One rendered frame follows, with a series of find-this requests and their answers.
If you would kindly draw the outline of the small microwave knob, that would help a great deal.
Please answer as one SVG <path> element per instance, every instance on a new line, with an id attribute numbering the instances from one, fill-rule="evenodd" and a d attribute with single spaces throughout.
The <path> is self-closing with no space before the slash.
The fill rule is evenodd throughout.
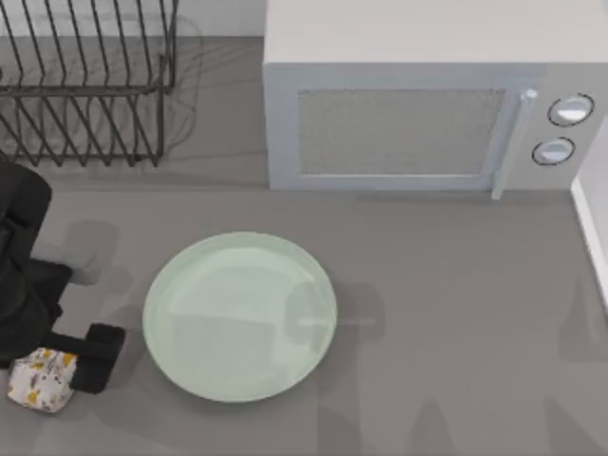
<path id="1" fill-rule="evenodd" d="M 538 143 L 532 151 L 532 159 L 539 166 L 556 166 L 567 162 L 575 153 L 576 146 L 568 138 L 559 137 Z"/>

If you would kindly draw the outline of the pale grey microwave oven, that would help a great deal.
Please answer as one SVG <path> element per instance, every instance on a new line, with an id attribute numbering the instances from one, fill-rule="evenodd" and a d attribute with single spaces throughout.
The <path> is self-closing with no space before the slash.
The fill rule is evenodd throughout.
<path id="1" fill-rule="evenodd" d="M 506 191 L 561 191 L 577 176 L 608 118 L 608 0 L 268 0 L 263 58 L 269 64 L 478 64 L 506 70 L 538 99 Z M 551 124 L 557 99 L 586 94 L 583 123 Z M 538 143 L 576 146 L 539 166 Z"/>

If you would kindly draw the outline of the large microwave knob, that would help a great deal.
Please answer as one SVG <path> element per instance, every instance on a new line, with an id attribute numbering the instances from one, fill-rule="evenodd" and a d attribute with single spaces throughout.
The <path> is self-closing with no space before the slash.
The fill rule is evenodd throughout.
<path id="1" fill-rule="evenodd" d="M 586 94 L 572 94 L 557 99 L 548 109 L 551 124 L 569 127 L 583 123 L 595 110 L 594 100 Z"/>

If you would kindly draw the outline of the microwave door with mesh window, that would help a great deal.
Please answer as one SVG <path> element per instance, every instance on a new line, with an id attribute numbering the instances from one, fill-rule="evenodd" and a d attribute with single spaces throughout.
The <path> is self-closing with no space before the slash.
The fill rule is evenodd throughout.
<path id="1" fill-rule="evenodd" d="M 275 190 L 487 191 L 519 89 L 478 64 L 269 64 Z"/>

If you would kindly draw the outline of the pale green round plate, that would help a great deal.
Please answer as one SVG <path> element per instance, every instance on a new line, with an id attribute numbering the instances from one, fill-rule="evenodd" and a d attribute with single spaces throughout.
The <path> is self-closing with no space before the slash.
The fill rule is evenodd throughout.
<path id="1" fill-rule="evenodd" d="M 332 281 L 310 253 L 283 237 L 232 232 L 186 247 L 159 270 L 142 334 L 174 385 L 241 404 L 304 381 L 327 354 L 337 320 Z"/>

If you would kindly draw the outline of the pale grey rounded box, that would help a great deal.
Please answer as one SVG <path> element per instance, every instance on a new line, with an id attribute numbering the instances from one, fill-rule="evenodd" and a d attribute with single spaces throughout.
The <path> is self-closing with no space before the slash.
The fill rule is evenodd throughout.
<path id="1" fill-rule="evenodd" d="M 71 271 L 70 281 L 77 285 L 93 285 L 101 276 L 101 263 L 96 253 L 88 247 L 37 240 L 31 256 L 37 260 L 68 267 Z"/>

